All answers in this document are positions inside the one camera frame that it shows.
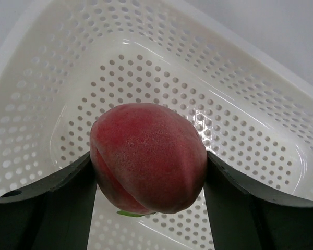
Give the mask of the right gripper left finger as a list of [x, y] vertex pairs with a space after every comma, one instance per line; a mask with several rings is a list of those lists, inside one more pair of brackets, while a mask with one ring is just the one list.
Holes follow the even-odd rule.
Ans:
[[87, 249], [97, 182], [89, 153], [0, 197], [0, 249]]

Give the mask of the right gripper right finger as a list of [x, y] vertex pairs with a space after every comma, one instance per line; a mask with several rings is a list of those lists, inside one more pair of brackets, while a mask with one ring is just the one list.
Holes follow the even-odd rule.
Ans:
[[204, 194], [215, 249], [313, 249], [313, 201], [207, 156]]

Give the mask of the red fake peach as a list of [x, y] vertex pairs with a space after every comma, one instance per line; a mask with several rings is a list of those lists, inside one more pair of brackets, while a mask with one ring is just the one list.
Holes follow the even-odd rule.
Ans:
[[90, 131], [98, 185], [119, 210], [175, 214], [199, 196], [207, 151], [195, 127], [152, 103], [123, 104], [102, 114]]

